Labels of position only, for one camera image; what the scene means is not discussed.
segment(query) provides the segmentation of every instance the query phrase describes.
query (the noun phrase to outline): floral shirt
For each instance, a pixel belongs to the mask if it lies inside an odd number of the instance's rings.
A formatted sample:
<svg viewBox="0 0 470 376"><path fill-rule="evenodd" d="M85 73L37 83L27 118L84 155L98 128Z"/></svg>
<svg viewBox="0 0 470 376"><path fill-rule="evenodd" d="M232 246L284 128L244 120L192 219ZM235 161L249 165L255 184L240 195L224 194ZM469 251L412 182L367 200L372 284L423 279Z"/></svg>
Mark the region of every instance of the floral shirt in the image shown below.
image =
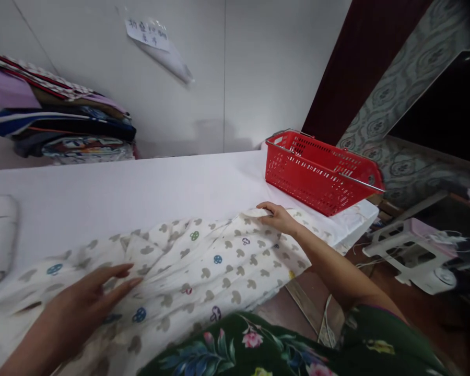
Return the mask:
<svg viewBox="0 0 470 376"><path fill-rule="evenodd" d="M417 332L391 313L366 305L351 310L335 349L259 316L237 313L167 349L138 373L215 374L450 375Z"/></svg>

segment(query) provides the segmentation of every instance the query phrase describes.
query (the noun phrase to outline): white tablecloth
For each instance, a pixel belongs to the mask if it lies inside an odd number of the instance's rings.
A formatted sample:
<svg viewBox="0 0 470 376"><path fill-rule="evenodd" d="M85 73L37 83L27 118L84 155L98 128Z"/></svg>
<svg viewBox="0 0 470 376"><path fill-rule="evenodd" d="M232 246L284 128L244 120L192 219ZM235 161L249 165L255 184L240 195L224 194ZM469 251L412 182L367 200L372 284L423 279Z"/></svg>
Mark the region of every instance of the white tablecloth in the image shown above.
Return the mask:
<svg viewBox="0 0 470 376"><path fill-rule="evenodd" d="M378 209L364 200L326 218L265 182L266 151L0 170L0 194L19 203L10 278L39 259L92 239L185 217L225 219L262 201L336 228L344 253Z"/></svg>

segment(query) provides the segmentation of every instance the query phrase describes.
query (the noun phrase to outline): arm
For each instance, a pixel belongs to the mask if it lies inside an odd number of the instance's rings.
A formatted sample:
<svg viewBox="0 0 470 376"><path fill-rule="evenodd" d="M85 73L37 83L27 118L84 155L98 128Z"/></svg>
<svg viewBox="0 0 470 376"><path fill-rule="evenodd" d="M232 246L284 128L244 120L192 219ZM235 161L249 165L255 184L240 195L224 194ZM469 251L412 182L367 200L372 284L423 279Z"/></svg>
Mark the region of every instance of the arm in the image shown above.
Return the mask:
<svg viewBox="0 0 470 376"><path fill-rule="evenodd" d="M297 223L282 206L265 202L257 207L273 213L273 216L260 218L263 224L291 235L298 242L312 263L314 271L345 311L359 304L367 304L384 308L405 321L402 312L383 290L350 261L305 226Z"/></svg>
<svg viewBox="0 0 470 376"><path fill-rule="evenodd" d="M132 265L97 269L61 291L0 368L0 376L50 375L76 355L113 307L142 281L133 278L103 294L102 285L111 277L127 277Z"/></svg>

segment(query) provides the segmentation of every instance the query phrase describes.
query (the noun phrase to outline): purple fabric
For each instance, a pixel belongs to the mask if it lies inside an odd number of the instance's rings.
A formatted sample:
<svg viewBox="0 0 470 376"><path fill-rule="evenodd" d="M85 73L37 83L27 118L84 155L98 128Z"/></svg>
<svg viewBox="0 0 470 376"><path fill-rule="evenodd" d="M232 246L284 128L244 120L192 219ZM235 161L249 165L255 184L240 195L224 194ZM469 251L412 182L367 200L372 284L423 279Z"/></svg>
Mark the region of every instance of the purple fabric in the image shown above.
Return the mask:
<svg viewBox="0 0 470 376"><path fill-rule="evenodd" d="M89 96L86 96L84 97L88 100L91 100L91 101L94 101L94 102L98 102L98 103L104 103L104 104L107 104L108 106L111 106L113 107L114 109L117 109L119 110L120 112L126 114L127 113L127 110L121 106L119 106L118 104L116 104L115 102L113 102L111 99L109 98L106 98L106 97L103 97L101 95L97 95L97 94L91 94Z"/></svg>
<svg viewBox="0 0 470 376"><path fill-rule="evenodd" d="M0 70L0 107L42 108L26 81Z"/></svg>

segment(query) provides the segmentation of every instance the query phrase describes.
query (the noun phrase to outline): right hand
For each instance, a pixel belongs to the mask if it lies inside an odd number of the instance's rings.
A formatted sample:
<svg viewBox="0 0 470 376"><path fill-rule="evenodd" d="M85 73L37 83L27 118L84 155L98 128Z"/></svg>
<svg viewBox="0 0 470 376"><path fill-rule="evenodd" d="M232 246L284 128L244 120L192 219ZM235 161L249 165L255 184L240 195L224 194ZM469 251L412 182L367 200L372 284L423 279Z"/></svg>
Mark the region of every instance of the right hand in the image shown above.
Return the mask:
<svg viewBox="0 0 470 376"><path fill-rule="evenodd" d="M273 216L260 217L262 224L272 226L284 234L296 236L299 227L294 218L282 206L271 202L263 202L256 206L258 209L266 209L273 213Z"/></svg>

